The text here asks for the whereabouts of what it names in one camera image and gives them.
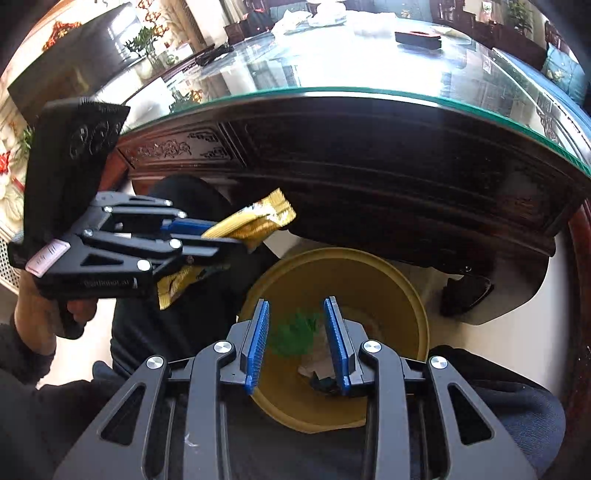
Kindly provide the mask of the left hand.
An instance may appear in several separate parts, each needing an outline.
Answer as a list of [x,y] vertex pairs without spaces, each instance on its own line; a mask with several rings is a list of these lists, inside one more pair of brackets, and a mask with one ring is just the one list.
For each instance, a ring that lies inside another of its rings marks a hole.
[[56,332],[61,326],[58,303],[44,298],[33,276],[26,271],[20,273],[14,324],[19,337],[30,350],[44,356],[55,353]]

